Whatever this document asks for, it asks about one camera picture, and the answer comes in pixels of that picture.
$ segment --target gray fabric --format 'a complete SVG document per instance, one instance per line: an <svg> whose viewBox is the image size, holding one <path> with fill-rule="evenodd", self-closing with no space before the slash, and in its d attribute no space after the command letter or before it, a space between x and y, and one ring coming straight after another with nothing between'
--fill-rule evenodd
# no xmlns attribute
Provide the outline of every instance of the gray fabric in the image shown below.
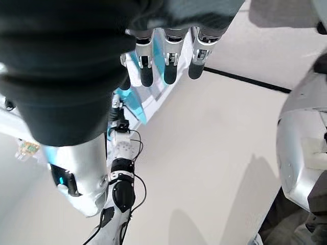
<svg viewBox="0 0 327 245"><path fill-rule="evenodd" d="M263 241L264 245L302 245L315 244L311 241L311 233L304 223L308 212L299 210L284 218Z"/></svg>
<svg viewBox="0 0 327 245"><path fill-rule="evenodd" d="M252 0L249 20L261 28L311 28L318 23L311 0Z"/></svg>

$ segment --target beige floor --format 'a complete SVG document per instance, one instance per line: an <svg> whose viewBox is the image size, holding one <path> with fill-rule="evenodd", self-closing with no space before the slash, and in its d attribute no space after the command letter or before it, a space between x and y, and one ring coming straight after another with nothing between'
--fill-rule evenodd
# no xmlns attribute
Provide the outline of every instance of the beige floor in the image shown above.
<svg viewBox="0 0 327 245"><path fill-rule="evenodd" d="M212 73L183 77L139 129L145 150L136 172L148 199L124 244L247 244L279 189L275 135L285 98ZM3 218L0 244L81 244L97 222L44 174Z"/></svg>

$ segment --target black fabric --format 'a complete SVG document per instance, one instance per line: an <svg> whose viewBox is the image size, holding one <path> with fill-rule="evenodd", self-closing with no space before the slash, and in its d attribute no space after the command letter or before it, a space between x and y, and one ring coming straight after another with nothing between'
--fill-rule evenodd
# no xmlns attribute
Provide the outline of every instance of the black fabric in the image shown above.
<svg viewBox="0 0 327 245"><path fill-rule="evenodd" d="M129 78L129 75L127 75L126 80L124 81L124 83L122 83L122 85L120 86L120 88L122 90L128 90L131 87L131 80Z"/></svg>
<svg viewBox="0 0 327 245"><path fill-rule="evenodd" d="M308 196L308 202L313 214L327 216L327 170L316 181Z"/></svg>
<svg viewBox="0 0 327 245"><path fill-rule="evenodd" d="M0 1L0 62L8 70L0 77L0 93L17 105L40 143L87 142L106 130L111 93L126 79L120 54L135 48L126 28L197 25L221 36L242 3Z"/></svg>
<svg viewBox="0 0 327 245"><path fill-rule="evenodd" d="M296 213L297 211L300 211L300 210L301 210L301 208L298 205L296 205L292 201L288 200L284 196L283 189L280 188L280 190L279 190L273 204L271 205L270 210L259 230L259 234L260 234L262 240L265 241L268 238L268 236L270 235L270 233L273 231L273 229L284 218L287 218L291 214Z"/></svg>

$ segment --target white floor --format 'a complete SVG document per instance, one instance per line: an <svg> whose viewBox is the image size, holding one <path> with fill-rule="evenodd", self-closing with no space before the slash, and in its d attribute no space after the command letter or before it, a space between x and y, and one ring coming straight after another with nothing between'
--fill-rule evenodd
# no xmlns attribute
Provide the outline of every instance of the white floor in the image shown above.
<svg viewBox="0 0 327 245"><path fill-rule="evenodd" d="M148 199L124 245L247 244L279 189L275 135L285 98L212 73L183 77L139 130L136 171ZM143 197L140 184L136 194ZM2 219L0 244L81 244L97 222L44 174Z"/></svg>
<svg viewBox="0 0 327 245"><path fill-rule="evenodd" d="M310 6L310 0L245 0L205 65L293 89L326 49L317 22L309 28Z"/></svg>

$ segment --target black joint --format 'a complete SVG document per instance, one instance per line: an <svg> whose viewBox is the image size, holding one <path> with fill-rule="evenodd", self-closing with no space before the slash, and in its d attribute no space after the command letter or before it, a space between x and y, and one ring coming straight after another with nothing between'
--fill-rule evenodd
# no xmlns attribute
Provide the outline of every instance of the black joint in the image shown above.
<svg viewBox="0 0 327 245"><path fill-rule="evenodd" d="M200 40L210 39L211 41L217 41L221 36L222 36L221 31L213 28L201 27L199 31Z"/></svg>
<svg viewBox="0 0 327 245"><path fill-rule="evenodd" d="M321 55L313 65L316 73L327 74L327 54Z"/></svg>
<svg viewBox="0 0 327 245"><path fill-rule="evenodd" d="M317 24L316 29L319 34L327 35L327 30L321 21Z"/></svg>
<svg viewBox="0 0 327 245"><path fill-rule="evenodd" d="M170 29L164 28L165 36L169 41L176 41L179 42L184 39L185 35L189 31L188 28L177 30L177 29Z"/></svg>
<svg viewBox="0 0 327 245"><path fill-rule="evenodd" d="M189 77L191 79L198 79L203 72L204 64L203 65L196 65L193 62L191 62L189 66Z"/></svg>
<svg viewBox="0 0 327 245"><path fill-rule="evenodd" d="M122 175L118 175L118 178L116 178L116 179L114 179L114 180L111 180L111 181L109 182L109 185L113 185L113 184L116 183L117 181L126 181L126 182L132 184L132 183L134 182L134 179L133 179L132 177L128 176L128 175L124 175L124 174L122 174Z"/></svg>
<svg viewBox="0 0 327 245"><path fill-rule="evenodd" d="M7 111L12 111L16 108L15 104L7 98L5 100L5 107Z"/></svg>
<svg viewBox="0 0 327 245"><path fill-rule="evenodd" d="M152 37L153 29L147 29L145 31L135 31L130 30L130 33L137 38L136 41L142 40L142 39L148 39Z"/></svg>
<svg viewBox="0 0 327 245"><path fill-rule="evenodd" d="M128 181L120 181L113 188L112 198L116 206L124 213L135 202L134 187Z"/></svg>
<svg viewBox="0 0 327 245"><path fill-rule="evenodd" d="M127 119L119 119L117 120L117 127L115 128L118 132L127 132L129 127L129 120Z"/></svg>
<svg viewBox="0 0 327 245"><path fill-rule="evenodd" d="M77 190L75 176L71 172L52 164L50 164L50 167L52 178L56 186L59 184L67 186L68 194L72 197L79 197L82 195Z"/></svg>
<svg viewBox="0 0 327 245"><path fill-rule="evenodd" d="M111 165L111 172L114 171L127 171L134 173L134 164L132 160L125 158L114 159Z"/></svg>
<svg viewBox="0 0 327 245"><path fill-rule="evenodd" d="M164 79L167 84L173 84L177 78L177 65L173 63L165 65Z"/></svg>
<svg viewBox="0 0 327 245"><path fill-rule="evenodd" d="M105 227L106 224L108 224L112 220L113 216L114 216L114 207L104 209L101 228Z"/></svg>

